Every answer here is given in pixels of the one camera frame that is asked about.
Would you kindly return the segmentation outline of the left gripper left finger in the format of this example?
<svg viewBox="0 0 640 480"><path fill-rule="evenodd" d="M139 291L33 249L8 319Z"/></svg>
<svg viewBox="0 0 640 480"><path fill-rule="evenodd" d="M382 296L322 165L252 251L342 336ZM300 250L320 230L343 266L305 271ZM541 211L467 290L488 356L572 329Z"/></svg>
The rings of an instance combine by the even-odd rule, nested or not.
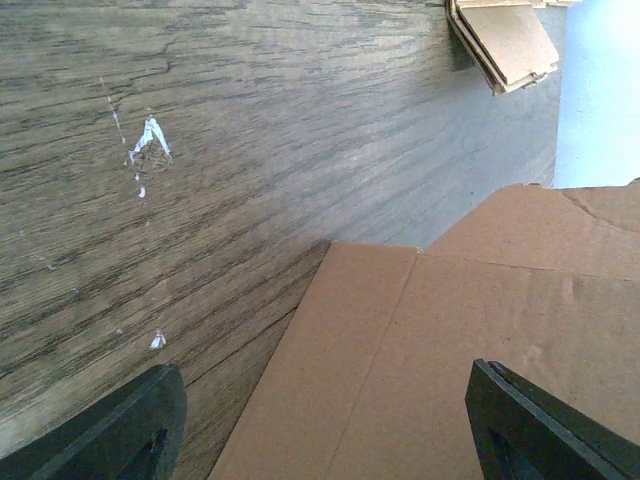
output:
<svg viewBox="0 0 640 480"><path fill-rule="evenodd" d="M182 375L156 365L1 460L3 479L169 479L187 414Z"/></svg>

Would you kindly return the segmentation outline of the cardboard box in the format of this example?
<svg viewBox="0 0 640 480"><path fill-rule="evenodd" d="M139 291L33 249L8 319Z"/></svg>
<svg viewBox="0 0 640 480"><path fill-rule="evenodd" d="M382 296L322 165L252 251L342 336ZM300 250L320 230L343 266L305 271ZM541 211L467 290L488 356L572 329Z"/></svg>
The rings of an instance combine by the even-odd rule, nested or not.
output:
<svg viewBox="0 0 640 480"><path fill-rule="evenodd" d="M424 250L336 242L215 479L478 479L495 360L639 438L639 186L494 192Z"/></svg>

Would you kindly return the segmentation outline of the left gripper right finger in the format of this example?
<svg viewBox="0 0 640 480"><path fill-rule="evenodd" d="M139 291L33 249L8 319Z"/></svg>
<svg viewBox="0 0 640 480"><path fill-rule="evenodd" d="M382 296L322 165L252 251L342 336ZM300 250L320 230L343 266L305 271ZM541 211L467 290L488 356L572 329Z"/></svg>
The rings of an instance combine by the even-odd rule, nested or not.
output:
<svg viewBox="0 0 640 480"><path fill-rule="evenodd" d="M473 362L465 404L486 479L639 477L637 444L499 362Z"/></svg>

